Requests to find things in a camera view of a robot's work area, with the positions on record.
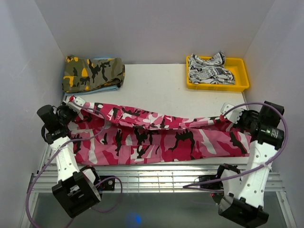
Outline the pink camouflage trousers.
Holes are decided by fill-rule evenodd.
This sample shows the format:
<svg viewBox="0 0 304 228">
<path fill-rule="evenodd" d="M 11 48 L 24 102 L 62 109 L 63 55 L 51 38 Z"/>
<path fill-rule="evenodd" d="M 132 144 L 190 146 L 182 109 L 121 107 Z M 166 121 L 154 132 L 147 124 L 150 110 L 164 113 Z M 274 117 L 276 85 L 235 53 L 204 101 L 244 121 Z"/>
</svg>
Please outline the pink camouflage trousers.
<svg viewBox="0 0 304 228">
<path fill-rule="evenodd" d="M 223 117 L 182 118 L 102 103 L 86 103 L 68 128 L 82 165 L 247 157 L 251 141 Z"/>
</svg>

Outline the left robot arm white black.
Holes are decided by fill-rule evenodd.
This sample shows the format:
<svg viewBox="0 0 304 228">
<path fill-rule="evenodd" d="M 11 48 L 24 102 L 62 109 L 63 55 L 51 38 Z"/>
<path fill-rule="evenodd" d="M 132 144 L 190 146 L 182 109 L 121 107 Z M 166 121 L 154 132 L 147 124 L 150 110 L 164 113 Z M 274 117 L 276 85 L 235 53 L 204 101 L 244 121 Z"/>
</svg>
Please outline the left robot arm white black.
<svg viewBox="0 0 304 228">
<path fill-rule="evenodd" d="M 55 156 L 58 177 L 52 193 L 68 216 L 75 218 L 102 198 L 98 191 L 101 179 L 95 168 L 85 166 L 80 169 L 75 159 L 68 124 L 78 113 L 67 105 L 59 106 L 56 111 L 53 106 L 45 105 L 37 114 L 44 123 L 43 129 L 47 130 L 45 141 L 53 152 L 60 150 Z"/>
</svg>

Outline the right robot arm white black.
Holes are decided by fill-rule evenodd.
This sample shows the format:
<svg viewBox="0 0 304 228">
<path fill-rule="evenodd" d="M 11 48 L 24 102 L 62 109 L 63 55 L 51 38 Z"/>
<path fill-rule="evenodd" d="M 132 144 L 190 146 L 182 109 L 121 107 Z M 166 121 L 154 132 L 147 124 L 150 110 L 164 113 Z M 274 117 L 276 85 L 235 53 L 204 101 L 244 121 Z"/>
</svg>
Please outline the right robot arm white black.
<svg viewBox="0 0 304 228">
<path fill-rule="evenodd" d="M 274 157 L 282 148 L 285 133 L 278 125 L 285 112 L 283 106 L 265 101 L 259 112 L 235 108 L 224 103 L 221 113 L 241 130 L 251 135 L 249 159 L 245 174 L 236 166 L 219 166 L 214 182 L 223 189 L 218 214 L 244 228 L 257 228 L 267 223 L 264 212 L 266 181 Z"/>
</svg>

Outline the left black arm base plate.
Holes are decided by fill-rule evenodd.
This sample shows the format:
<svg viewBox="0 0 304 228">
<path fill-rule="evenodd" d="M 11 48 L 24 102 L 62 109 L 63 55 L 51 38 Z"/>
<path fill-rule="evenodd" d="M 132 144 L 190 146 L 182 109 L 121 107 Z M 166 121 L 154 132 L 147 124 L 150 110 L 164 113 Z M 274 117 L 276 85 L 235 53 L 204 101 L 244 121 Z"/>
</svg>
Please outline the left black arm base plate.
<svg viewBox="0 0 304 228">
<path fill-rule="evenodd" d="M 113 176 L 99 176 L 100 181 L 107 179 L 103 183 L 99 184 L 98 190 L 99 191 L 113 191 L 115 189 L 115 178 Z"/>
</svg>

